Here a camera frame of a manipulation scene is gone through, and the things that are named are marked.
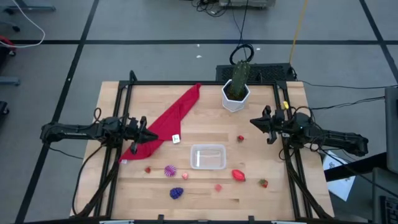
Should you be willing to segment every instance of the potted cactus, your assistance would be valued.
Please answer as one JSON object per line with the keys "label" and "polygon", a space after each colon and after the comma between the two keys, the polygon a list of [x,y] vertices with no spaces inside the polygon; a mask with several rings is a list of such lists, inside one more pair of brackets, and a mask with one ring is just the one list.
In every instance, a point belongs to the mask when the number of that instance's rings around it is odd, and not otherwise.
{"label": "potted cactus", "polygon": [[239,61],[234,67],[232,79],[228,80],[223,87],[223,106],[230,112],[244,108],[250,95],[250,90],[246,85],[249,71],[249,62]]}

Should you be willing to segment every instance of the small red object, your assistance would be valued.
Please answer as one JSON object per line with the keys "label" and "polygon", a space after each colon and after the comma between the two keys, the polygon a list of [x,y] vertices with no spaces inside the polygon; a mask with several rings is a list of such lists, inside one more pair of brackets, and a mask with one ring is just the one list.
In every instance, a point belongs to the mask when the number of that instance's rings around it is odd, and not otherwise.
{"label": "small red object", "polygon": [[268,181],[267,181],[266,179],[261,179],[261,180],[259,181],[259,185],[260,185],[261,187],[267,188],[267,187],[268,187]]}
{"label": "small red object", "polygon": [[237,139],[238,139],[238,142],[243,142],[244,137],[243,136],[238,136]]}
{"label": "small red object", "polygon": [[182,175],[182,179],[187,180],[188,179],[188,173],[184,172]]}
{"label": "small red object", "polygon": [[216,184],[214,186],[214,189],[216,189],[217,192],[220,192],[223,189],[223,186],[221,186],[220,184]]}
{"label": "small red object", "polygon": [[149,174],[149,173],[150,173],[150,167],[146,167],[146,168],[145,168],[145,172],[146,172],[147,174]]}
{"label": "small red object", "polygon": [[232,170],[232,176],[235,180],[244,182],[246,178],[244,177],[244,173],[240,170]]}

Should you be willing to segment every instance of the yellow cable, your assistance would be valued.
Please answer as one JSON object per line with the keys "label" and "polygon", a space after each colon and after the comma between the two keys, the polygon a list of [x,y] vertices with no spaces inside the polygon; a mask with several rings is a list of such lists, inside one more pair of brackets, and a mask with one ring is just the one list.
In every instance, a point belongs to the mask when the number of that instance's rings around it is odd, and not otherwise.
{"label": "yellow cable", "polygon": [[292,49],[290,50],[290,57],[289,57],[289,63],[290,64],[292,64],[293,53],[294,53],[294,49],[295,49],[295,45],[296,45],[296,39],[297,39],[297,36],[299,35],[300,29],[301,29],[301,23],[303,22],[303,18],[304,18],[304,14],[305,14],[305,9],[307,8],[307,4],[308,4],[308,0],[305,0],[303,9],[301,10],[300,19],[298,20],[296,33],[294,34]]}

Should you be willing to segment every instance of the white label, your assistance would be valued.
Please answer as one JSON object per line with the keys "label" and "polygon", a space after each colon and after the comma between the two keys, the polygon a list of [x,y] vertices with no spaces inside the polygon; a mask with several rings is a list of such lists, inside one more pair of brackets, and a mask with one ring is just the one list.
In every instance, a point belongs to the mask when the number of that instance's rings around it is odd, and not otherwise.
{"label": "white label", "polygon": [[180,142],[180,135],[179,134],[174,134],[172,136],[172,138],[173,138],[173,144],[177,144],[177,143]]}

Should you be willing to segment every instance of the metal table leg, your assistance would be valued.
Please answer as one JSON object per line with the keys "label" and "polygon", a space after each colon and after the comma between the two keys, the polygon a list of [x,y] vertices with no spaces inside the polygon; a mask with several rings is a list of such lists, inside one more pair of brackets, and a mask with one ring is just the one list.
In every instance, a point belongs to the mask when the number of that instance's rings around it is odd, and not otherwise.
{"label": "metal table leg", "polygon": [[373,168],[379,167],[387,170],[387,153],[383,152],[366,159],[361,159],[356,162],[350,162],[345,166],[338,166],[332,169],[325,170],[326,181],[340,180],[355,175],[346,167],[359,174],[367,174],[372,172]]}
{"label": "metal table leg", "polygon": [[[34,4],[34,1],[30,0],[15,0],[24,11],[55,11],[56,8],[51,4]],[[19,11],[17,6],[7,6],[5,11],[8,14],[14,13],[14,11]]]}

